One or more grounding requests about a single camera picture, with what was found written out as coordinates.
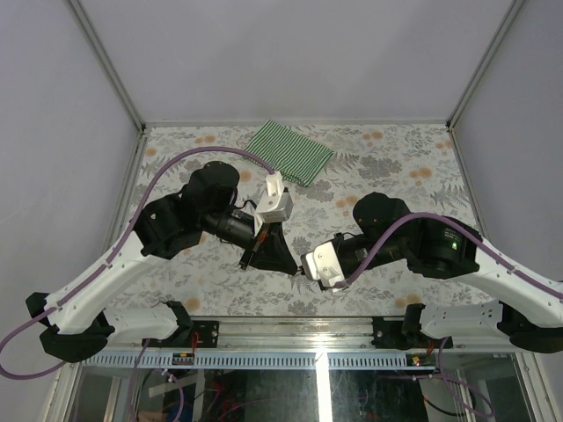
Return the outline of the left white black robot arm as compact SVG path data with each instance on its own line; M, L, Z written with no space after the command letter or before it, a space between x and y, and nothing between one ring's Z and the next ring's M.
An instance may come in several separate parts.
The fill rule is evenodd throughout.
M43 350L75 363L109 345L193 346L196 329L181 302L163 301L147 309L109 304L144 274L198 245L205 233L242 249L243 270L296 274L298 266L283 235L293 202L282 175L267 175L252 214L234 204L239 180L229 164L205 164L179 192L145 205L132 230L69 285L53 294L30 295L26 307L31 317L53 311L40 320L45 327L40 334Z

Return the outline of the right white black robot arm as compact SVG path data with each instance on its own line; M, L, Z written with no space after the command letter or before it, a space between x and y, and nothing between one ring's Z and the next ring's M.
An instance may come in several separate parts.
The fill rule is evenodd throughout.
M382 193L359 200L353 217L361 234L339 234L332 241L337 287L350 287L364 272L403 260L424 278L461 282L492 297L476 309L410 306L400 327L408 345L462 334L500 338L534 353L561 351L561 282L516 263L455 218L413 213L403 200Z

